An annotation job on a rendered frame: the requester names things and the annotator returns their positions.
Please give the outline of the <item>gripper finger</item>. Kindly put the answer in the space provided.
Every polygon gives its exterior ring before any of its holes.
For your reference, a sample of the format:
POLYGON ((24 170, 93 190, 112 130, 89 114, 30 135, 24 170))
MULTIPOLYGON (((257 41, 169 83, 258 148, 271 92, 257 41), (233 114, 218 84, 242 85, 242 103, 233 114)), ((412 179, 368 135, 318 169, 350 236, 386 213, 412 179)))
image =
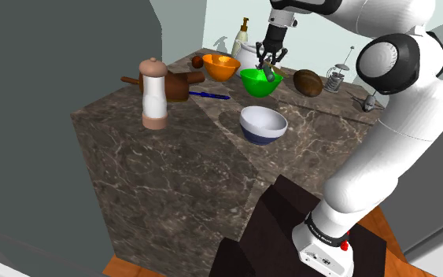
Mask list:
POLYGON ((276 63, 279 63, 286 56, 287 52, 288 52, 287 48, 282 48, 280 50, 279 56, 277 56, 276 52, 274 52, 272 54, 272 64, 275 65, 276 63))
POLYGON ((263 49, 262 42, 256 42, 256 54, 258 58, 258 63, 256 65, 256 68, 262 69, 264 67, 264 57, 266 55, 266 51, 263 49))

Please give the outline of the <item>green handled kitchen tool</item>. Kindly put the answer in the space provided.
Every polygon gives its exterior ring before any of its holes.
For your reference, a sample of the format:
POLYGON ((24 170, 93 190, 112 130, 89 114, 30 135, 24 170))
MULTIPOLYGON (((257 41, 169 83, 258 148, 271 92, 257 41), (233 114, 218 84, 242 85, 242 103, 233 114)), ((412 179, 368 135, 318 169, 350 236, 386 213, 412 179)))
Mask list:
POLYGON ((290 77, 286 72, 272 65, 269 61, 264 61, 263 71, 268 82, 273 82, 276 74, 281 75, 283 78, 290 77))

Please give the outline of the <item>white ceramic pot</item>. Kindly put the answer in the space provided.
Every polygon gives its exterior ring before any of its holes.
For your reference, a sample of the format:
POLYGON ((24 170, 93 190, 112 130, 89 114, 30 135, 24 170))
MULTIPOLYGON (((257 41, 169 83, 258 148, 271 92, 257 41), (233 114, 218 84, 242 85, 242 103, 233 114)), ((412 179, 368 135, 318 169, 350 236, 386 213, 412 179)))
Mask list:
POLYGON ((253 42, 242 42, 236 40, 236 43, 240 46, 238 52, 234 58, 240 62, 236 75, 240 76, 241 71, 248 68, 255 68, 259 65, 259 58, 257 57, 257 48, 253 42))

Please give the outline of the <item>cream soap pump bottle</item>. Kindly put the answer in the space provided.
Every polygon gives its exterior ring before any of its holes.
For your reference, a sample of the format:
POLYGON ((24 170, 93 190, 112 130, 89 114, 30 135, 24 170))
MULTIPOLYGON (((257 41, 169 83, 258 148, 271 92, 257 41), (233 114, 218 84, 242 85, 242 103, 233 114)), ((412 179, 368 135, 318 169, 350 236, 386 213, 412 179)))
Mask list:
POLYGON ((248 17, 243 18, 243 24, 241 25, 240 30, 238 31, 238 34, 236 35, 236 37, 234 39, 233 46, 232 46, 232 50, 231 50, 232 57, 235 57, 237 52, 240 50, 241 43, 248 41, 248 33, 247 33, 247 31, 248 31, 247 22, 248 21, 249 21, 248 17))

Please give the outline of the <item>green bowl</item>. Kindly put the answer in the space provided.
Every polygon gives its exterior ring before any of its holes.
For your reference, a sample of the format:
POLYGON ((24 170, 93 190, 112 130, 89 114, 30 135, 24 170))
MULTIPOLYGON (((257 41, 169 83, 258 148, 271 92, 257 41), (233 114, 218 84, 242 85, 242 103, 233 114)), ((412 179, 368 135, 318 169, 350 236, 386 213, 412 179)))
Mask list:
POLYGON ((256 98, 267 97, 283 80, 281 75, 275 73, 275 80, 269 82, 264 71, 256 68, 243 69, 240 71, 240 76, 245 90, 256 98))

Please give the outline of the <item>orange bowl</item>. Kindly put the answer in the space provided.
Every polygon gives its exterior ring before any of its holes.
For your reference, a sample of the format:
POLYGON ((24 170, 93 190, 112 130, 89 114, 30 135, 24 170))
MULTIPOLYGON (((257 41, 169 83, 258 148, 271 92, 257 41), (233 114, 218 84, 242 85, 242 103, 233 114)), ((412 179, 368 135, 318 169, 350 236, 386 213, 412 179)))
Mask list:
POLYGON ((202 60, 207 73, 218 82, 229 80, 241 66, 238 60, 221 54, 205 54, 202 60))

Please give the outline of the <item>glass french press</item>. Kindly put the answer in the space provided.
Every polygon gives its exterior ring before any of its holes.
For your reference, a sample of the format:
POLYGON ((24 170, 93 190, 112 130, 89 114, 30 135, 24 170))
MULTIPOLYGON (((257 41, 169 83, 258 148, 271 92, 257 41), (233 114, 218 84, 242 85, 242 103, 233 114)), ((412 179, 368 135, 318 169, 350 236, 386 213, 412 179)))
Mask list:
POLYGON ((345 60, 342 63, 336 64, 327 70, 327 81, 323 86, 323 89, 325 91, 330 93, 338 93, 341 83, 344 81, 345 78, 345 75, 342 72, 347 72, 350 70, 349 66, 346 63, 354 49, 355 46, 350 46, 345 60))

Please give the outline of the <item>blue pen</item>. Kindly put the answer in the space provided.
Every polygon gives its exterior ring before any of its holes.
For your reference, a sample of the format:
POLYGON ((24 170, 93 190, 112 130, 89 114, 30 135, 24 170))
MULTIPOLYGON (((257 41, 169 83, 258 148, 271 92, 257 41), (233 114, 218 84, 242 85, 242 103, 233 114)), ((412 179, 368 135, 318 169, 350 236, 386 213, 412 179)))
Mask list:
POLYGON ((203 98, 215 98, 215 99, 223 99, 223 100, 231 99, 231 97, 228 96, 228 95, 211 94, 211 93, 207 93, 207 92, 204 92, 204 91, 201 91, 201 92, 189 91, 189 94, 197 95, 197 96, 200 96, 200 97, 203 97, 203 98))

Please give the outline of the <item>white and blue bowl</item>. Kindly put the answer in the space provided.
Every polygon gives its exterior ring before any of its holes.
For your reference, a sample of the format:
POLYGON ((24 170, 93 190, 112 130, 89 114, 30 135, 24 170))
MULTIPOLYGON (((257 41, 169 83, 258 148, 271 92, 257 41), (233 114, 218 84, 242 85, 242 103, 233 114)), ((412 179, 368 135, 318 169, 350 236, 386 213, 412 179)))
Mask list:
POLYGON ((288 127, 286 118, 273 109, 263 106, 247 106, 239 117, 245 138, 257 145, 267 145, 285 134, 288 127))

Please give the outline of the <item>brown wooden rolling pin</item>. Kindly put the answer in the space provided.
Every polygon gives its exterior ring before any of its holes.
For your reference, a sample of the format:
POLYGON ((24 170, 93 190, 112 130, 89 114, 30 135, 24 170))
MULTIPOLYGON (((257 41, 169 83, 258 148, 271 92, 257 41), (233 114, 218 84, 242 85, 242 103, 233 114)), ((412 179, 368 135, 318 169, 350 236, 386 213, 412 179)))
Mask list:
MULTIPOLYGON (((143 90, 143 80, 132 79, 129 77, 121 77, 121 81, 126 83, 138 84, 140 91, 143 90)), ((172 73, 168 71, 164 78, 165 95, 167 102, 185 102, 189 98, 190 85, 195 83, 202 83, 205 81, 203 72, 184 72, 172 73)))

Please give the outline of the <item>grey pointed metal tool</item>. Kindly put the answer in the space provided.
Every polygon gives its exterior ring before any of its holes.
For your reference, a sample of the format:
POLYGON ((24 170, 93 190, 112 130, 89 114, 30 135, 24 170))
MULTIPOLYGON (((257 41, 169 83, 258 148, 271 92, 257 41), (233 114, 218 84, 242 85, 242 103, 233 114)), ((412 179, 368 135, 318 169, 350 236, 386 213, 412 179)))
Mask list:
POLYGON ((385 109, 384 107, 377 105, 375 92, 373 94, 369 94, 365 99, 361 99, 353 95, 352 100, 358 102, 360 104, 360 108, 366 113, 369 113, 375 109, 385 109))

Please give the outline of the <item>white and tan pepper mill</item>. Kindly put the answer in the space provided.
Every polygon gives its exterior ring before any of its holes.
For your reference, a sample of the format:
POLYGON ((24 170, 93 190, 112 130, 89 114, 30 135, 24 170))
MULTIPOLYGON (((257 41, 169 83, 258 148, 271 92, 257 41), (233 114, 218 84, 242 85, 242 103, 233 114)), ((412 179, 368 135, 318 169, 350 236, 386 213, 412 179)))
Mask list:
POLYGON ((160 130, 167 126, 168 111, 164 78, 168 73, 166 65, 151 57, 138 67, 142 74, 142 124, 150 130, 160 130))

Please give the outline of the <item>brown marble kitchen counter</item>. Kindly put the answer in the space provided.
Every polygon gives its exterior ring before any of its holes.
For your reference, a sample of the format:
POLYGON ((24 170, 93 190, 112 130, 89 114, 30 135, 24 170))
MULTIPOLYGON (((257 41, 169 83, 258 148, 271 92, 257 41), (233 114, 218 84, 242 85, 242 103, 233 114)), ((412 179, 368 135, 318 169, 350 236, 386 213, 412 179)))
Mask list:
POLYGON ((123 87, 72 115, 72 123, 115 254, 167 277, 208 277, 223 238, 242 236, 259 196, 279 175, 315 196, 362 141, 380 113, 352 100, 365 89, 344 83, 309 98, 292 79, 267 97, 248 94, 238 76, 206 78, 168 104, 167 127, 142 125, 142 95, 123 87), (283 115, 284 135, 249 142, 239 123, 247 106, 283 115))

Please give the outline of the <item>dark robot stand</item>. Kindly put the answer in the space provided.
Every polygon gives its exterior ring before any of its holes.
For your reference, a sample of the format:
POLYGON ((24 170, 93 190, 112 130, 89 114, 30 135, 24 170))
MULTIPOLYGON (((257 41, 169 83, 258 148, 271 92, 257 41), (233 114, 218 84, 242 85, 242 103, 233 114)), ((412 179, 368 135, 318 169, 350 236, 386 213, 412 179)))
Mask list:
POLYGON ((325 277, 299 260, 291 232, 319 199, 283 175, 259 198, 240 241, 224 238, 209 277, 325 277))

